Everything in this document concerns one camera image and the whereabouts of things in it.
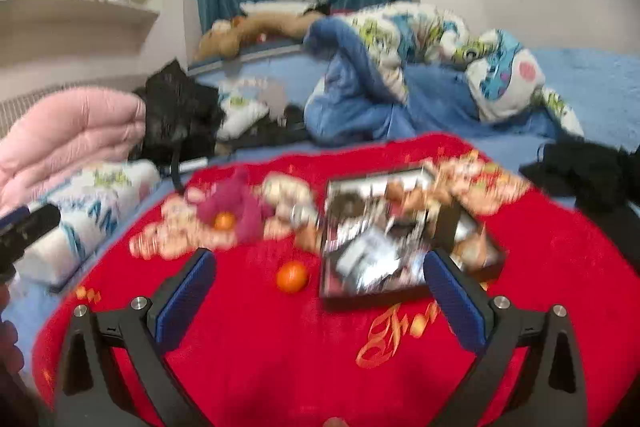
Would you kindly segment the person's hand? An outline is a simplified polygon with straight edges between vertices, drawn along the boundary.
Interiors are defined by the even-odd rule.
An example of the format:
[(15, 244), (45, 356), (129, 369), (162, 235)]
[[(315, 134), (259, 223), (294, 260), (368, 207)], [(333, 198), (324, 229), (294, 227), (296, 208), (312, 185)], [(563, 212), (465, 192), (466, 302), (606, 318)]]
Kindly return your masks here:
[[(10, 302), (10, 292), (6, 285), (1, 285), (0, 312), (3, 312)], [(17, 347), (18, 334), (14, 324), (2, 319), (0, 324), (0, 360), (6, 371), (17, 375), (24, 367), (23, 352)]]

